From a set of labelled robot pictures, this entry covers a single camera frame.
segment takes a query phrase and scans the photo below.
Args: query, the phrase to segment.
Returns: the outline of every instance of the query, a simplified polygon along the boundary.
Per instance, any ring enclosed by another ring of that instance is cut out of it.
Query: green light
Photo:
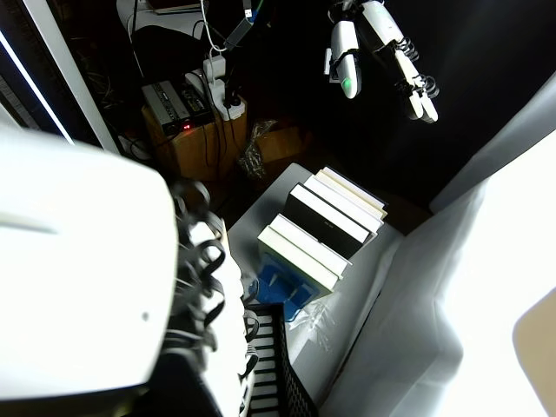
[[[344,81],[341,82],[341,87],[344,91],[351,89],[351,80],[349,78],[344,78]]]

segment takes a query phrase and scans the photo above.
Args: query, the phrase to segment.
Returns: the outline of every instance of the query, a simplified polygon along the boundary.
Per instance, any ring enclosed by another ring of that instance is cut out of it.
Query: plastic bag
[[[288,328],[302,327],[307,334],[307,340],[310,340],[325,352],[330,351],[330,334],[329,329],[335,326],[335,321],[329,313],[327,306],[320,301],[310,302],[288,323]]]
[[[239,166],[245,171],[247,177],[251,180],[261,180],[267,172],[262,163],[262,155],[257,146],[256,139],[267,133],[276,124],[276,120],[263,120],[255,122],[251,137],[245,146],[245,151],[237,160]]]

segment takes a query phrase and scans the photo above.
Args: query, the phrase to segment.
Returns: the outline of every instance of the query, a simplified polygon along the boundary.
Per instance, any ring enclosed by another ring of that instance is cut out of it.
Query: blue object
[[[302,274],[279,258],[269,254],[262,256],[257,300],[264,304],[282,303],[286,321],[292,321],[319,293],[318,288],[309,285]]]

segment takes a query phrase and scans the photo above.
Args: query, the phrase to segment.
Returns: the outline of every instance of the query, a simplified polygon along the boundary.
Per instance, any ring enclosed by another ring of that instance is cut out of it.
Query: white book
[[[366,230],[300,184],[296,185],[289,194],[310,207],[314,212],[321,215],[329,222],[332,222],[336,227],[340,228],[360,243],[364,243],[371,234],[369,230]]]
[[[326,269],[338,275],[339,278],[341,278],[346,266],[350,264],[349,261],[346,261],[332,249],[319,243],[312,235],[293,224],[283,215],[276,216],[272,223],[270,223],[270,228],[288,239],[303,252],[312,256]]]
[[[322,171],[322,169],[315,175],[315,177],[317,180],[319,180],[323,184],[333,189],[336,193],[343,195],[349,201],[353,202],[354,204],[357,204],[359,207],[367,211],[370,215],[373,215],[374,217],[379,218],[381,220],[387,216],[387,212],[384,211],[383,208],[378,208],[369,204],[368,202],[360,198],[358,195],[352,193],[349,189],[345,188],[339,182],[330,178],[328,175],[324,173],[324,171]]]
[[[379,228],[384,224],[380,217],[374,217],[366,212],[364,209],[349,201],[343,195],[340,195],[327,185],[323,184],[316,179],[314,175],[311,175],[308,180],[305,181],[305,187],[313,191],[315,194],[322,197],[324,200],[335,206],[342,213],[348,215],[353,220],[358,222],[364,228],[370,230],[373,233],[378,233]]]
[[[343,176],[338,174],[333,169],[331,169],[329,167],[325,167],[325,168],[322,169],[322,172],[324,172],[326,175],[328,175],[334,181],[338,182],[340,185],[342,185],[346,189],[349,189],[352,193],[359,196],[360,198],[362,198],[364,201],[368,202],[372,206],[375,206],[378,209],[383,209],[384,208],[384,202],[380,201],[374,195],[370,195],[367,191],[365,191],[364,189],[362,189],[362,188],[358,187],[357,185],[353,184],[351,181],[347,180],[346,178],[344,178]]]
[[[296,245],[267,226],[258,237],[263,252],[275,255],[294,266],[303,276],[325,288],[327,293],[333,291],[338,276],[325,268],[312,256],[306,254]]]

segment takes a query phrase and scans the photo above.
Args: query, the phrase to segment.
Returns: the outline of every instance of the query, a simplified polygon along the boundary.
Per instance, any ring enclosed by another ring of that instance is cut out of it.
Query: dark floor
[[[268,185],[293,162],[299,163],[313,173],[327,165],[344,175],[346,171],[334,154],[315,140],[304,153],[265,165],[267,176],[263,181],[250,181],[239,168],[236,168],[225,182],[205,182],[211,194],[212,210],[224,219],[228,228],[231,228]],[[391,195],[380,189],[370,188],[369,191],[388,203],[387,222],[404,235],[431,216],[429,212],[397,195]]]

